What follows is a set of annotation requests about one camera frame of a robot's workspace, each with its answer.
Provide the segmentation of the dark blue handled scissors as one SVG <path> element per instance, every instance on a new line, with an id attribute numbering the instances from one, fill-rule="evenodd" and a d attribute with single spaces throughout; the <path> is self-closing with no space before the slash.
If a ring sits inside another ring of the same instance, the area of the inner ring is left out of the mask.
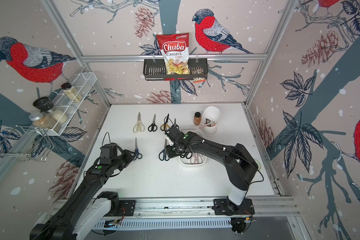
<path id="1" fill-rule="evenodd" d="M 166 146 L 168 144 L 168 141 L 167 139 L 165 140 L 165 144 L 164 144 L 164 148 L 163 150 L 159 153 L 159 160 L 160 161 L 168 161 L 170 158 L 168 157 L 168 154 L 167 154 L 167 149 L 166 149 Z"/>

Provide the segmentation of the yellow black scissors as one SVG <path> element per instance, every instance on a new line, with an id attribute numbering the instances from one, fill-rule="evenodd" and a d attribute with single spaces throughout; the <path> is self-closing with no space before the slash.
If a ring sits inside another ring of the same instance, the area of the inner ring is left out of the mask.
<path id="1" fill-rule="evenodd" d="M 167 114 L 167 116 L 164 118 L 163 124 L 160 126 L 161 131 L 164 132 L 170 128 L 170 126 L 168 125 L 168 122 L 169 122 L 169 114 Z"/>

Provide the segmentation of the large black scissors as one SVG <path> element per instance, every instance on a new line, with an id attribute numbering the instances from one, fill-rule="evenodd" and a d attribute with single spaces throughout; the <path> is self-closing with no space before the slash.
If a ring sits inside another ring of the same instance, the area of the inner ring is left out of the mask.
<path id="1" fill-rule="evenodd" d="M 155 132 L 157 131 L 158 126 L 156 125 L 156 114 L 154 114 L 153 121 L 148 127 L 149 132 Z"/>

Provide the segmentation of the cream kitchen shears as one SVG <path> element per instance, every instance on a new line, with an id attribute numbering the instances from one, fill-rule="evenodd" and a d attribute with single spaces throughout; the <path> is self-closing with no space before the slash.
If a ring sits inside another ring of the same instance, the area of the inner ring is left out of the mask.
<path id="1" fill-rule="evenodd" d="M 137 118 L 137 122 L 133 128 L 133 133 L 144 132 L 145 129 L 146 128 L 143 125 L 142 120 L 141 120 L 141 113 L 138 113 L 138 118 Z"/>

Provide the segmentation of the long matte black scissors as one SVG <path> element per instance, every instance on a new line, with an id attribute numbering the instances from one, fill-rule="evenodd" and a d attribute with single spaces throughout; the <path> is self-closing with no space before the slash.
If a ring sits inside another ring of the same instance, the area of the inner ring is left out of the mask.
<path id="1" fill-rule="evenodd" d="M 188 152 L 188 151 L 184 151 L 184 152 L 182 152 L 181 154 L 180 154 L 180 157 L 182 158 L 182 159 L 188 159 L 188 160 L 190 160 L 191 158 L 192 158 L 192 156 L 193 156 L 193 152 Z"/>

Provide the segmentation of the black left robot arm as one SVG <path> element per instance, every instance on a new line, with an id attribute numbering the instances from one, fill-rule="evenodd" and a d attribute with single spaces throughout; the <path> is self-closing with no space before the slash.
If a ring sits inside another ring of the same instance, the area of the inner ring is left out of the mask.
<path id="1" fill-rule="evenodd" d="M 77 240 L 74 227 L 95 194 L 102 188 L 115 170 L 122 171 L 134 159 L 135 153 L 123 150 L 116 143 L 101 147 L 101 154 L 86 171 L 78 189 L 60 210 L 46 223 L 36 224 L 31 230 L 31 240 Z"/>

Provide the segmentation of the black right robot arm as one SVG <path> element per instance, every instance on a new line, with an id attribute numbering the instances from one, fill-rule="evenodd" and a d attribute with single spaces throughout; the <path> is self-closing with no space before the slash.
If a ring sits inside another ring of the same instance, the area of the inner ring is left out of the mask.
<path id="1" fill-rule="evenodd" d="M 233 185 L 228 203 L 240 206 L 246 198 L 259 165 L 242 144 L 222 145 L 207 140 L 194 132 L 183 133 L 175 126 L 164 131 L 169 144 L 165 145 L 166 157 L 175 158 L 188 154 L 201 154 L 222 164 Z"/>

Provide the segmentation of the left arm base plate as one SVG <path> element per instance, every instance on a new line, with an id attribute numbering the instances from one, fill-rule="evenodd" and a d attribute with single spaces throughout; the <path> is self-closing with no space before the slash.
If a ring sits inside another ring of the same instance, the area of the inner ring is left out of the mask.
<path id="1" fill-rule="evenodd" d="M 136 200 L 118 200 L 114 216 L 132 217 L 136 208 Z"/>

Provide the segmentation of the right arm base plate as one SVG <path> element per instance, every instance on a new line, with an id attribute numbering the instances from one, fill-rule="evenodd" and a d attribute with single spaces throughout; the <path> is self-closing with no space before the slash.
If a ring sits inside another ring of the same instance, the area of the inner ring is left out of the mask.
<path id="1" fill-rule="evenodd" d="M 225 199 L 214 199 L 212 209 L 216 215 L 254 215 L 254 205 L 251 199 L 244 198 L 240 205 L 234 204 L 228 198 Z"/>

